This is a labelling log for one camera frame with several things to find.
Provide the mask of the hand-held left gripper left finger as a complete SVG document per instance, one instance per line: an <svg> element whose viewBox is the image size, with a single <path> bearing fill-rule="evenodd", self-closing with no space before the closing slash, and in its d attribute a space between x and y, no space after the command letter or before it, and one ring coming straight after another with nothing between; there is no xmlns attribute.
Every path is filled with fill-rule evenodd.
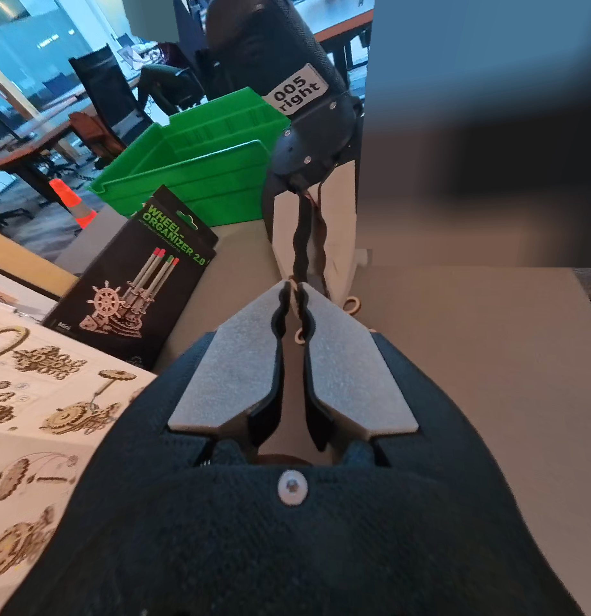
<svg viewBox="0 0 591 616"><path fill-rule="evenodd" d="M269 439L281 420L290 300L282 281L216 329L168 420L172 432L232 439L241 448Z"/></svg>

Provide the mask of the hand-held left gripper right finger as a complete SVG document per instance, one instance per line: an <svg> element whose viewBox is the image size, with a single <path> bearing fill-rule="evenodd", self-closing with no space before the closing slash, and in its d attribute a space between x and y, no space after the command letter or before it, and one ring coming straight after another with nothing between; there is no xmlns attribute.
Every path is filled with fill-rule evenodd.
<svg viewBox="0 0 591 616"><path fill-rule="evenodd" d="M298 285L307 428L315 447L414 434L419 425L373 332L307 283Z"/></svg>

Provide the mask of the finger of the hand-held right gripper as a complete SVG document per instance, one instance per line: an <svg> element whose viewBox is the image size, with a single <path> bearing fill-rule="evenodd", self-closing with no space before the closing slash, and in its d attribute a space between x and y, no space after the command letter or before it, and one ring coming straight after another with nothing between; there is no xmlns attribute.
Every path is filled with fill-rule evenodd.
<svg viewBox="0 0 591 616"><path fill-rule="evenodd" d="M356 270L355 162L336 166L317 188L318 203L326 225L324 280L329 298L344 303Z"/></svg>
<svg viewBox="0 0 591 616"><path fill-rule="evenodd" d="M315 201L302 186L290 190L285 180L267 174L261 209L268 240L284 279L312 283L314 257L311 253L312 218Z"/></svg>

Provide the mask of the wooden model assembly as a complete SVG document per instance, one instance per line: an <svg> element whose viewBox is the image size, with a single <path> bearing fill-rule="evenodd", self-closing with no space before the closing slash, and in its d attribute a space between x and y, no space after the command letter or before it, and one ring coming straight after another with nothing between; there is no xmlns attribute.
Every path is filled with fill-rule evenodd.
<svg viewBox="0 0 591 616"><path fill-rule="evenodd" d="M343 303L342 311L348 315L355 317L361 311L362 303L357 296L348 296ZM300 327L294 335L294 341L297 345L303 346L305 344L305 337L303 334L303 327Z"/></svg>

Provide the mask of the black model kit box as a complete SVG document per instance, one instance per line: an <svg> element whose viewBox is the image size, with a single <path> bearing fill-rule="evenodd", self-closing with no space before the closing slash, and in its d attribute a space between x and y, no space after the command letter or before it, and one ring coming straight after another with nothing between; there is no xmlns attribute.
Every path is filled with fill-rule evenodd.
<svg viewBox="0 0 591 616"><path fill-rule="evenodd" d="M161 187L42 325L150 371L216 256L217 243L210 227Z"/></svg>

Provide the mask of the green plastic bin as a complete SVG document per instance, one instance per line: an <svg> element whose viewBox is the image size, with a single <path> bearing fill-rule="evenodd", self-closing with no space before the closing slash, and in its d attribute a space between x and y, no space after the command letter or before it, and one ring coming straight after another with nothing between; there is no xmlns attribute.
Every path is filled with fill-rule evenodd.
<svg viewBox="0 0 591 616"><path fill-rule="evenodd" d="M208 227L261 220L261 194L270 154L258 140L122 179L98 177L89 190L130 218L166 187Z"/></svg>
<svg viewBox="0 0 591 616"><path fill-rule="evenodd" d="M290 120L251 88L243 88L172 116L163 128L178 152L198 154L259 141L272 151Z"/></svg>

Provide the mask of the orange-edged office desk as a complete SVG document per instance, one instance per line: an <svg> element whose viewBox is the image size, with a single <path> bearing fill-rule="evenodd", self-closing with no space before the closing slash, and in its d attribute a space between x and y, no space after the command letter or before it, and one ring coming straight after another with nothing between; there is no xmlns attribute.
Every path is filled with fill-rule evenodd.
<svg viewBox="0 0 591 616"><path fill-rule="evenodd" d="M367 26L373 20L375 1L300 1L295 3L317 42Z"/></svg>

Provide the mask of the dark green office chair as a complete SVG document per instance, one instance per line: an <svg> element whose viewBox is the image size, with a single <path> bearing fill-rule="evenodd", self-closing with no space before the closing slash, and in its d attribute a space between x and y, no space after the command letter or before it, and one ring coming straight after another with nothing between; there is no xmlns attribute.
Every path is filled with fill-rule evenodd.
<svg viewBox="0 0 591 616"><path fill-rule="evenodd" d="M137 101L145 110L148 98L167 116L199 104L205 92L191 68L145 65L140 69Z"/></svg>

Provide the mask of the black mesh office chair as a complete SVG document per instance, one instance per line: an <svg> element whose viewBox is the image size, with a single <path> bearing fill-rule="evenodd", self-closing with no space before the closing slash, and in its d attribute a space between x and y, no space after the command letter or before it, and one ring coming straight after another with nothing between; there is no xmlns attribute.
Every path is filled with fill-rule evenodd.
<svg viewBox="0 0 591 616"><path fill-rule="evenodd" d="M127 148L153 124L109 46L68 59L108 132Z"/></svg>

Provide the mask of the brown chair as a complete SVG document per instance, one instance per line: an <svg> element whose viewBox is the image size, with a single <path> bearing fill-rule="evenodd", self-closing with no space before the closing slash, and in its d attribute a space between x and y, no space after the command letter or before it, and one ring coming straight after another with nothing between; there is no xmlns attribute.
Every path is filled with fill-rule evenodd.
<svg viewBox="0 0 591 616"><path fill-rule="evenodd" d="M109 132L97 115L73 112L70 113L68 119L73 133L96 156L114 159L126 149L126 146Z"/></svg>

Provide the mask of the orange traffic cone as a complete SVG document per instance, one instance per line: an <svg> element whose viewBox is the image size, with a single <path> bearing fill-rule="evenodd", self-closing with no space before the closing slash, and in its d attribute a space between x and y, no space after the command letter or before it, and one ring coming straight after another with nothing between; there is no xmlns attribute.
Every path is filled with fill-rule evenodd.
<svg viewBox="0 0 591 616"><path fill-rule="evenodd" d="M75 193L63 180L54 178L49 181L49 185L74 217L79 227L82 230L86 229L98 213L87 205L81 196Z"/></svg>

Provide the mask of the tan flat board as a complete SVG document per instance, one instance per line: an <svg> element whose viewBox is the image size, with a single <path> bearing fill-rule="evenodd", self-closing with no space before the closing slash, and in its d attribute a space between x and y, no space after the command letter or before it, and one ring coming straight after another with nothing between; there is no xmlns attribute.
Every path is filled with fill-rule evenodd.
<svg viewBox="0 0 591 616"><path fill-rule="evenodd" d="M78 280L1 234L0 273L52 299L64 296Z"/></svg>

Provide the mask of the wooden office desk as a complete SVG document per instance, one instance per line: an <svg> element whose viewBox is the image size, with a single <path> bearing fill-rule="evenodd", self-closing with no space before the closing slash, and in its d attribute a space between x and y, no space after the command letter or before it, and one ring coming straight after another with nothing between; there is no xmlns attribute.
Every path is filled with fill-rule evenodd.
<svg viewBox="0 0 591 616"><path fill-rule="evenodd" d="M27 121L17 131L18 139L8 137L0 140L0 171L6 171L17 164L26 162L40 155L43 151L61 148L64 157L76 163L78 155L67 142L69 134L74 132L70 115L74 112L94 116L96 111L88 98L72 99L55 106L39 118Z"/></svg>

